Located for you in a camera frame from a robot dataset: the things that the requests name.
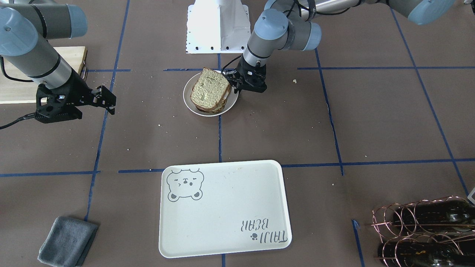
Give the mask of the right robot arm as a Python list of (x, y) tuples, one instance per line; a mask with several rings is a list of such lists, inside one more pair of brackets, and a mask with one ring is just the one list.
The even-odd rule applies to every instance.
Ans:
[(105, 86), (91, 89), (49, 40), (84, 36), (85, 12), (54, 0), (1, 1), (1, 61), (7, 60), (38, 85), (36, 110), (14, 123), (35, 119), (56, 123), (82, 118), (79, 106), (90, 105), (115, 113), (117, 97)]

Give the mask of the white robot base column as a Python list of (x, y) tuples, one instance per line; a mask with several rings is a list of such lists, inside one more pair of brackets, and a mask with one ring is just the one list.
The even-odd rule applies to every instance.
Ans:
[(240, 0), (196, 0), (188, 6), (188, 54), (241, 54), (250, 36), (249, 9)]

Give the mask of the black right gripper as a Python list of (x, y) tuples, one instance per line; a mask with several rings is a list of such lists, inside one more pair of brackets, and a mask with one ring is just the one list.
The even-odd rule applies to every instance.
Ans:
[(76, 71), (72, 71), (66, 83), (60, 87), (48, 89), (44, 83), (40, 83), (36, 100), (35, 119), (41, 123), (81, 119), (82, 112), (77, 106), (90, 103), (114, 115), (117, 104), (117, 97), (107, 87), (90, 89)]

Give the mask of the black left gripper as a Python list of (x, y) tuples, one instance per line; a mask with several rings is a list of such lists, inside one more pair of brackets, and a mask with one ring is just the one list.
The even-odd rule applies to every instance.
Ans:
[(266, 65), (262, 65), (261, 60), (255, 60), (249, 64), (241, 56), (238, 65), (233, 73), (224, 73), (224, 78), (231, 85), (233, 93), (240, 93), (242, 90), (263, 93), (268, 87), (266, 85)]

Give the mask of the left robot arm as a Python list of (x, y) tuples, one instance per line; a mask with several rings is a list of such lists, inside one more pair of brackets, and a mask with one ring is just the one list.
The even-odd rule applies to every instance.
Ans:
[(318, 16), (336, 16), (363, 0), (268, 0), (236, 69), (222, 71), (234, 93), (242, 90), (263, 93), (266, 63), (275, 50), (314, 50), (322, 39), (321, 27), (312, 22)]

